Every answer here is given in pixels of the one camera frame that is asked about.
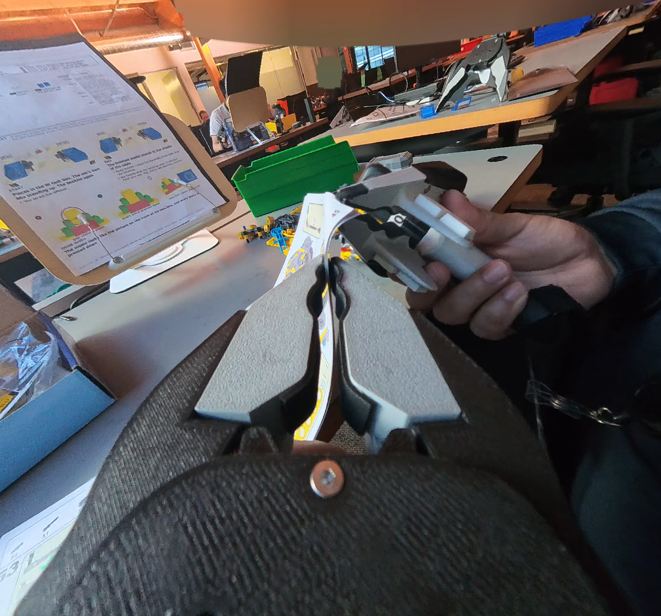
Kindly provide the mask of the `pile of toy building pieces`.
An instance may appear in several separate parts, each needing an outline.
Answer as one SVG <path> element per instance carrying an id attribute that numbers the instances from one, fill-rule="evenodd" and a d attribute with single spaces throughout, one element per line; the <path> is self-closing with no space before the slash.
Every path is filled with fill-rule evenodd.
<path id="1" fill-rule="evenodd" d="M 333 203 L 307 200 L 293 211 L 279 217 L 268 216 L 262 225 L 244 226 L 240 240 L 266 240 L 284 256 L 279 279 L 285 280 L 315 258 L 329 258 L 330 245 L 343 222 L 361 215 L 361 211 Z"/>

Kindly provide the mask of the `clear plastic parts bags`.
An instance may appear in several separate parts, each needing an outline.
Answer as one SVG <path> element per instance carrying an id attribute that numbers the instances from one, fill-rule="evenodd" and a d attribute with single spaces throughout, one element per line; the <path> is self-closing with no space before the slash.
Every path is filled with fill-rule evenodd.
<path id="1" fill-rule="evenodd" d="M 1 335 L 1 417 L 45 394 L 70 373 L 52 330 L 21 322 Z"/>

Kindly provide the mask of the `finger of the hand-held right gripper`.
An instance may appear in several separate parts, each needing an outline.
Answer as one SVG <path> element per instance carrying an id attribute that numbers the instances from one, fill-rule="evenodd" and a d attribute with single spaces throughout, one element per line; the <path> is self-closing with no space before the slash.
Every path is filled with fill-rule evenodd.
<path id="1" fill-rule="evenodd" d="M 412 238 L 397 225 L 358 215 L 343 222 L 339 230 L 376 273 L 393 274 L 417 293 L 438 289 L 425 270 L 425 259 L 410 246 Z"/>
<path id="2" fill-rule="evenodd" d="M 391 220 L 394 215 L 429 224 L 430 214 L 416 202 L 429 189 L 426 175 L 411 166 L 344 186 L 336 191 L 336 199 L 361 210 L 358 221 L 366 224 L 401 223 Z"/>

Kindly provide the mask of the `person's right hand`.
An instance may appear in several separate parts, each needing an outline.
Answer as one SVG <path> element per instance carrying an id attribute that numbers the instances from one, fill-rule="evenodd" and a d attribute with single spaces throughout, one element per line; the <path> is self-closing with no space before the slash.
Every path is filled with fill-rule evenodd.
<path id="1" fill-rule="evenodd" d="M 431 262 L 426 273 L 436 290 L 406 292 L 408 306 L 447 325 L 468 324 L 479 338 L 500 340 L 524 310 L 530 290 L 557 285 L 585 309 L 610 292 L 616 268 L 583 227 L 562 219 L 498 214 L 446 191 L 442 206 L 475 230 L 475 245 L 490 262 L 458 283 L 449 269 Z"/>

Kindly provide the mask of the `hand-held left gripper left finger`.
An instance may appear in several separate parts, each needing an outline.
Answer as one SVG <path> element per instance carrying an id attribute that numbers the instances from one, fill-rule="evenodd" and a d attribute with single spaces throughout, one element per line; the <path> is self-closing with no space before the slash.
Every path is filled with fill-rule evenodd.
<path id="1" fill-rule="evenodd" d="M 331 363 L 321 346 L 326 273 L 313 258 L 246 310 L 195 412 L 207 419 L 293 435 L 321 405 Z"/>

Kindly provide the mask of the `white stand base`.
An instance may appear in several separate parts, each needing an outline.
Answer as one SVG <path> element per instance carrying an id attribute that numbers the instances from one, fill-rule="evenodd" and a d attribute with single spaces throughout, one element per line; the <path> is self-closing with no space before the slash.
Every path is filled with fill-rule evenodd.
<path id="1" fill-rule="evenodd" d="M 218 244 L 219 239 L 211 232 L 207 230 L 196 232 L 133 268 L 112 277 L 109 291 L 112 294 L 118 294 L 134 288 L 140 283 L 209 251 Z"/>

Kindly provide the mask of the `printed paper sheet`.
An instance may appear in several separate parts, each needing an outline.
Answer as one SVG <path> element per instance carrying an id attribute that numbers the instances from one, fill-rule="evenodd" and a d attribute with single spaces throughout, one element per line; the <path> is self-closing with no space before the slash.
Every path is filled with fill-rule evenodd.
<path id="1" fill-rule="evenodd" d="M 351 127 L 360 127 L 368 124 L 381 124 L 386 122 L 393 122 L 411 116 L 418 116 L 420 113 L 421 105 L 393 105 L 382 106 L 366 116 L 360 117 Z"/>

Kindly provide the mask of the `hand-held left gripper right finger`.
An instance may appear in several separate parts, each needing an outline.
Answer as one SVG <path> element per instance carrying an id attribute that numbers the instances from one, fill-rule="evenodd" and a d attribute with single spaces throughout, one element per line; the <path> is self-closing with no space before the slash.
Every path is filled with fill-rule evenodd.
<path id="1" fill-rule="evenodd" d="M 340 406 L 376 454 L 394 430 L 455 422 L 461 408 L 408 309 L 333 258 Z"/>

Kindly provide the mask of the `spare grey black gripper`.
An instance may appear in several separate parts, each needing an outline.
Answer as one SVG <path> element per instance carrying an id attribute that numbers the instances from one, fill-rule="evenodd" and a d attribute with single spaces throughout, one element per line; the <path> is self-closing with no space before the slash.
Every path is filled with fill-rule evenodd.
<path id="1" fill-rule="evenodd" d="M 503 33 L 482 40 L 461 61 L 455 63 L 445 78 L 436 112 L 448 103 L 458 103 L 473 85 L 492 88 L 500 102 L 507 97 L 510 49 Z"/>

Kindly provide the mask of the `wooden-edged table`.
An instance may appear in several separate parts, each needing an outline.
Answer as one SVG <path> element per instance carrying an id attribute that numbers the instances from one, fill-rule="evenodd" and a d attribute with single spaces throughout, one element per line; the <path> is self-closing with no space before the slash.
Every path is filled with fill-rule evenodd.
<path id="1" fill-rule="evenodd" d="M 517 51 L 524 56 L 522 66 L 525 73 L 538 68 L 566 66 L 576 77 L 576 83 L 514 101 L 500 102 L 495 94 L 483 95 L 478 100 L 472 101 L 467 108 L 458 111 L 446 110 L 430 119 L 412 116 L 383 124 L 366 124 L 357 127 L 344 125 L 330 130 L 328 135 L 332 135 L 335 141 L 346 141 L 351 147 L 358 148 L 374 143 L 425 138 L 476 127 L 517 123 L 525 119 L 549 115 L 624 39 L 631 26 L 642 24 L 658 13 L 660 13 L 659 0 L 646 12 L 639 12 L 624 20 L 576 37 Z"/>

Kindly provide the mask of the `blue cardboard toy box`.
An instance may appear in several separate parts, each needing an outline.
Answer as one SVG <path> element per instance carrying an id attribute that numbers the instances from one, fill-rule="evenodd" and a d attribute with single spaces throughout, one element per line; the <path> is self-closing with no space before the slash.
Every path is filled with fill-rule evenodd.
<path id="1" fill-rule="evenodd" d="M 5 490 L 106 410 L 115 397 L 78 360 L 68 339 L 42 313 L 1 288 L 1 335 L 18 323 L 36 323 L 60 340 L 70 373 L 45 394 L 1 417 L 1 490 Z"/>

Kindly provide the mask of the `blue plastic bin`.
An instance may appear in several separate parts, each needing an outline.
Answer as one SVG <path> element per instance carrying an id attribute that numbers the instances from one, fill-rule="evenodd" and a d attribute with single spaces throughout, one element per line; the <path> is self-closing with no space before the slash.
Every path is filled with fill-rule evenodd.
<path id="1" fill-rule="evenodd" d="M 575 37 L 583 33 L 590 25 L 592 16 L 573 18 L 564 22 L 557 22 L 537 27 L 533 32 L 533 45 L 535 48 Z"/>

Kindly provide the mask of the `green plastic bin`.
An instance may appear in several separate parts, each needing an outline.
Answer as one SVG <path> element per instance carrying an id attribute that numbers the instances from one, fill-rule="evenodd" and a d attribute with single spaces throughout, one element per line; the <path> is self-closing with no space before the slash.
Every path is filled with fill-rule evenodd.
<path id="1" fill-rule="evenodd" d="M 325 136 L 239 166 L 232 180 L 252 215 L 260 217 L 300 203 L 309 193 L 351 185 L 358 172 L 350 145 Z"/>

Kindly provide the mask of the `person's right forearm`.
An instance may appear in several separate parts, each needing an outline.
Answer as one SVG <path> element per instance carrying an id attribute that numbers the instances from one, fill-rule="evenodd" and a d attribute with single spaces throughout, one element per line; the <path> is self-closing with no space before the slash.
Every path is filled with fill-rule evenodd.
<path id="1" fill-rule="evenodd" d="M 660 312 L 660 190 L 626 199 L 578 224 L 596 239 L 614 267 L 606 306 L 622 319 Z"/>

